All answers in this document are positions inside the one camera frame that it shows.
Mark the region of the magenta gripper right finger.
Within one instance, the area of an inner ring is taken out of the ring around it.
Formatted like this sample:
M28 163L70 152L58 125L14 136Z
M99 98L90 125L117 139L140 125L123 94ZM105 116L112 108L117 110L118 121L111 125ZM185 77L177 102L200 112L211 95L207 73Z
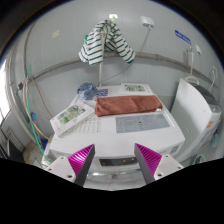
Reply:
M139 163L145 182L147 184L154 182L154 174L159 166L162 156L138 143L135 144L134 154Z

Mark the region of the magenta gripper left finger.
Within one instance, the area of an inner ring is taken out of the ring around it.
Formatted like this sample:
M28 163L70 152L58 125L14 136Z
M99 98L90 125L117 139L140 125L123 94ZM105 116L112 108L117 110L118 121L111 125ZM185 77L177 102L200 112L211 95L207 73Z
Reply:
M76 175L75 184L83 186L95 155L95 145L91 144L68 156L68 161Z

